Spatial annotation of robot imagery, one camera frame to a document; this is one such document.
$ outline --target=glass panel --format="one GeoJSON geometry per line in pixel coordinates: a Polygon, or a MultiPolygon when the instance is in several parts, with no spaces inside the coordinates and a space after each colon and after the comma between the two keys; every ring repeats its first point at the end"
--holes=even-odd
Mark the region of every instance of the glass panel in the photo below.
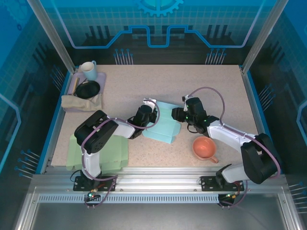
{"type": "Polygon", "coordinates": [[[0,3],[0,31],[0,223],[6,230],[14,228],[37,166],[31,157],[41,154],[66,70],[25,0],[0,3]]]}
{"type": "Polygon", "coordinates": [[[242,64],[275,0],[42,3],[76,65],[242,64]]]}
{"type": "MultiPolygon", "coordinates": [[[[306,10],[305,1],[288,2],[250,69],[290,185],[300,181],[307,184],[306,10]]],[[[300,201],[301,207],[306,206],[306,198],[300,201]]]]}

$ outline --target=cup handle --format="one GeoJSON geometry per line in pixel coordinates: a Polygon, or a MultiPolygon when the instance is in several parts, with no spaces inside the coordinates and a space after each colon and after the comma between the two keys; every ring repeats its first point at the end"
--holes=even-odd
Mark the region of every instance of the cup handle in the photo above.
{"type": "Polygon", "coordinates": [[[211,157],[209,160],[210,160],[212,163],[215,163],[215,164],[217,164],[217,163],[219,162],[219,160],[218,160],[216,157],[211,157]]]}

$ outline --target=black cable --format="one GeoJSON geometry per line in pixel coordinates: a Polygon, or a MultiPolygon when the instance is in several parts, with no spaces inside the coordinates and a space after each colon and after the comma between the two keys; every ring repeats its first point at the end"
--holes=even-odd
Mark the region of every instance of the black cable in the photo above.
{"type": "Polygon", "coordinates": [[[188,131],[189,131],[190,133],[198,133],[198,132],[193,132],[193,131],[190,131],[190,130],[189,130],[189,126],[191,126],[191,125],[190,125],[190,124],[188,124],[187,129],[188,129],[188,131]]]}
{"type": "Polygon", "coordinates": [[[77,171],[74,171],[74,172],[72,173],[71,177],[69,178],[71,182],[74,182],[74,181],[71,179],[72,176],[74,176],[76,172],[80,172],[80,171],[81,171],[81,170],[77,170],[77,171]]]}

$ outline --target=orange cup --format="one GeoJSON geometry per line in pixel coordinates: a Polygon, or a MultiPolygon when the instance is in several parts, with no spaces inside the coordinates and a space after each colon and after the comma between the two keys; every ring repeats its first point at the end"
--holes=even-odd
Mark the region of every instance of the orange cup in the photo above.
{"type": "Polygon", "coordinates": [[[219,160],[214,156],[216,145],[213,140],[208,137],[198,137],[193,142],[193,151],[199,160],[210,160],[217,164],[219,160]]]}

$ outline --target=robotic arm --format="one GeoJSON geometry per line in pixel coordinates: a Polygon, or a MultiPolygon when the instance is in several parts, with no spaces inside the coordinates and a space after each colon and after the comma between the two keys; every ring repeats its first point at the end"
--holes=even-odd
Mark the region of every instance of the robotic arm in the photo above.
{"type": "Polygon", "coordinates": [[[207,115],[198,97],[183,97],[184,108],[174,108],[172,118],[179,122],[187,122],[188,126],[194,126],[197,133],[207,137],[220,140],[238,152],[241,152],[243,164],[227,165],[216,173],[217,183],[223,187],[224,184],[235,181],[250,179],[256,184],[260,184],[277,171],[277,167],[272,158],[252,140],[245,135],[254,138],[264,145],[272,155],[279,160],[279,156],[273,146],[271,139],[266,134],[253,135],[245,133],[239,135],[228,128],[243,133],[230,126],[228,128],[221,124],[215,116],[207,115]]]}
{"type": "MultiPolygon", "coordinates": [[[[127,122],[120,119],[111,120],[87,140],[84,145],[86,151],[84,154],[84,166],[87,172],[84,171],[84,168],[82,169],[82,175],[86,180],[92,182],[91,177],[101,178],[99,151],[112,135],[134,139],[143,131],[142,128],[135,127],[146,127],[149,122],[155,122],[157,117],[155,103],[148,101],[148,99],[143,102],[144,105],[139,107],[136,115],[128,119],[127,122]]],[[[216,182],[221,188],[224,185],[248,179],[260,184],[276,173],[277,166],[272,158],[254,143],[254,141],[260,142],[277,161],[281,162],[271,139],[266,134],[247,134],[230,126],[225,126],[217,117],[207,115],[198,97],[186,95],[183,97],[183,102],[184,108],[174,108],[172,110],[173,119],[179,122],[187,122],[188,126],[195,127],[197,133],[220,140],[241,152],[242,164],[229,164],[216,173],[216,182]]],[[[81,146],[93,130],[107,119],[109,117],[103,111],[96,111],[76,129],[74,135],[77,138],[77,143],[81,146]]]]}
{"type": "MultiPolygon", "coordinates": [[[[154,123],[157,117],[155,104],[150,101],[144,101],[144,105],[139,107],[136,115],[128,119],[128,123],[115,120],[109,121],[103,125],[94,135],[92,135],[84,145],[86,151],[84,155],[84,163],[87,172],[95,178],[101,176],[101,169],[99,166],[99,151],[104,147],[112,135],[122,136],[124,138],[135,139],[138,137],[143,129],[134,128],[132,125],[138,127],[146,127],[149,122],[154,123]]],[[[75,131],[74,135],[77,138],[77,143],[81,146],[83,141],[90,135],[90,133],[99,126],[102,122],[109,119],[109,117],[101,110],[96,111],[86,121],[84,121],[75,131]]],[[[89,180],[91,178],[82,169],[83,175],[89,180]]]]}

